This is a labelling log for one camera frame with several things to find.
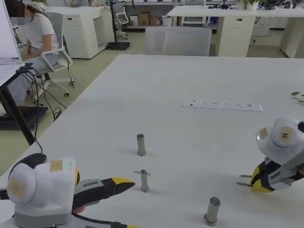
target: table leg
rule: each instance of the table leg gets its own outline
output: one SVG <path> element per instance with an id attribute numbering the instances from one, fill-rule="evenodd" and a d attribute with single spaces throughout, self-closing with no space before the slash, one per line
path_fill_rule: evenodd
<path id="1" fill-rule="evenodd" d="M 11 114 L 11 116 L 16 121 L 17 125 L 20 127 L 24 137 L 28 141 L 29 145 L 32 145 L 36 139 L 34 138 L 32 132 L 30 131 L 27 123 L 25 122 L 21 112 L 19 111 L 13 97 L 10 94 L 10 91 L 7 87 L 3 88 L 0 91 L 0 101 L 5 108 L 7 114 Z"/>
<path id="2" fill-rule="evenodd" d="M 173 17 L 173 26 L 177 26 L 178 17 Z"/>
<path id="3" fill-rule="evenodd" d="M 304 18 L 289 18 L 280 49 L 290 58 L 304 58 Z"/>
<path id="4" fill-rule="evenodd" d="M 169 17 L 168 26 L 173 25 L 173 17 Z"/>

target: woman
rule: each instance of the woman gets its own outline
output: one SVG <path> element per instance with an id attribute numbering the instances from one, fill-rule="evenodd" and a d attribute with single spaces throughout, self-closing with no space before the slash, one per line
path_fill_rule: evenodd
<path id="1" fill-rule="evenodd" d="M 28 38 L 28 42 L 21 51 L 22 60 L 26 63 L 32 63 L 31 67 L 38 72 L 48 69 L 49 67 L 41 57 L 41 53 L 59 48 L 52 23 L 43 12 L 32 6 L 25 5 L 18 0 L 7 0 L 6 3 L 9 13 L 18 12 L 19 17 L 29 19 L 29 23 L 21 26 Z M 46 54 L 45 58 L 53 66 L 57 63 L 59 54 Z M 20 75 L 8 86 L 18 105 L 24 103 L 27 90 L 30 88 L 29 80 L 33 80 L 25 77 L 27 76 Z"/>

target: desk drawer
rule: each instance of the desk drawer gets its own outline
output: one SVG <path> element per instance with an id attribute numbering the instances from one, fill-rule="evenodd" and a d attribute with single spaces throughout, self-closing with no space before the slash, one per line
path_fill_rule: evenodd
<path id="1" fill-rule="evenodd" d="M 79 16 L 65 16 L 65 26 L 82 26 Z"/>
<path id="2" fill-rule="evenodd" d="M 228 29 L 242 29 L 247 26 L 252 27 L 256 18 L 255 17 L 225 17 L 224 19 L 224 27 Z"/>

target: laptop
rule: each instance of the laptop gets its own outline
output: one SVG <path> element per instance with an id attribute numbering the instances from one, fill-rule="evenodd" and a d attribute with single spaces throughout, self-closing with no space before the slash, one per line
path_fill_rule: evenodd
<path id="1" fill-rule="evenodd" d="M 23 66 L 4 0 L 0 0 L 0 86 Z"/>

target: metal cylinder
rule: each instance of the metal cylinder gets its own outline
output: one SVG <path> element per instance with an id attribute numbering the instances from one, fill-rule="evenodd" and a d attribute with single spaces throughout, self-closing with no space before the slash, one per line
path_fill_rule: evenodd
<path id="1" fill-rule="evenodd" d="M 137 146 L 138 146 L 138 156 L 145 156 L 147 154 L 146 148 L 144 146 L 144 136 L 143 134 L 137 135 Z"/>
<path id="2" fill-rule="evenodd" d="M 148 192 L 149 186 L 148 186 L 148 175 L 146 170 L 141 170 L 141 179 L 142 179 L 142 191 Z"/>
<path id="3" fill-rule="evenodd" d="M 219 198 L 210 198 L 207 213 L 204 215 L 205 223 L 209 226 L 215 226 L 218 222 L 220 200 Z"/>

